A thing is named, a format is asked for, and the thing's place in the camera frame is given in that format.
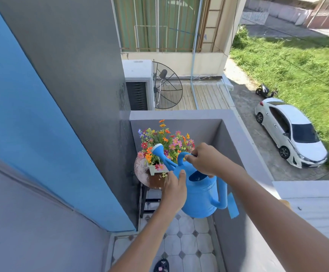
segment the potted plant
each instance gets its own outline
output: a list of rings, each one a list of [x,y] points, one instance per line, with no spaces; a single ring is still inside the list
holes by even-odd
[[[142,131],[138,130],[138,134],[142,140],[142,150],[138,152],[138,158],[145,158],[148,163],[150,174],[162,173],[162,177],[167,175],[166,166],[159,160],[159,158],[152,154],[152,147],[158,143],[161,143],[164,148],[164,154],[177,163],[177,156],[180,152],[191,152],[195,148],[194,141],[189,138],[187,133],[185,136],[181,135],[180,131],[176,131],[172,134],[168,128],[165,128],[164,119],[160,120],[159,131],[152,130],[150,128]]]

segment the green curtain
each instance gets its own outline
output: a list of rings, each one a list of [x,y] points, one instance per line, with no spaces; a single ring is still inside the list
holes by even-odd
[[[114,0],[122,51],[192,52],[200,0],[157,2],[156,28],[156,0]]]

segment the beige building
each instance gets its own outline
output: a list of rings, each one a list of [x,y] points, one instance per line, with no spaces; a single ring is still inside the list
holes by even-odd
[[[190,77],[196,41],[193,76],[221,76],[245,1],[112,0],[122,59],[154,60]]]

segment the tile floor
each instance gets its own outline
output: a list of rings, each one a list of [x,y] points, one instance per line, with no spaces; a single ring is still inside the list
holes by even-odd
[[[146,208],[156,209],[158,203],[150,203]],[[140,219],[140,231],[151,219],[152,214],[144,214]],[[207,219],[192,219],[180,210],[163,236],[153,268],[161,258],[167,258],[170,272],[218,272]],[[129,247],[135,235],[115,238],[112,264]]]

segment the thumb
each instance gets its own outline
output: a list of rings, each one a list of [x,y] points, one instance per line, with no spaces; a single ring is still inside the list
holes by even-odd
[[[186,185],[186,172],[181,170],[178,176],[178,185]]]
[[[186,161],[188,161],[191,164],[194,164],[195,160],[196,160],[196,156],[194,155],[185,155],[185,159]]]

